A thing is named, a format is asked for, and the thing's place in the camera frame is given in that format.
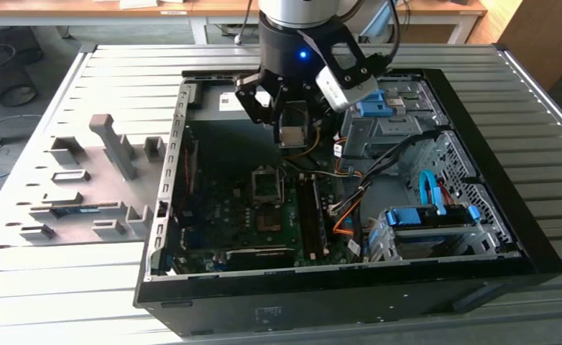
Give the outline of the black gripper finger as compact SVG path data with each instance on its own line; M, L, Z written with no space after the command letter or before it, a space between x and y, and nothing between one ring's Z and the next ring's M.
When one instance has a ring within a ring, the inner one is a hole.
M236 79L235 96L240 102L243 110L247 112L255 124L272 126L273 143L280 144L280 117L285 105L287 85L284 78L275 73L255 73L244 78ZM269 98L268 105L264 106L256 98L257 88L261 87Z
M320 88L315 83L303 83L303 96L304 96L304 145L308 146L313 136L315 123L327 115L329 105L321 93Z

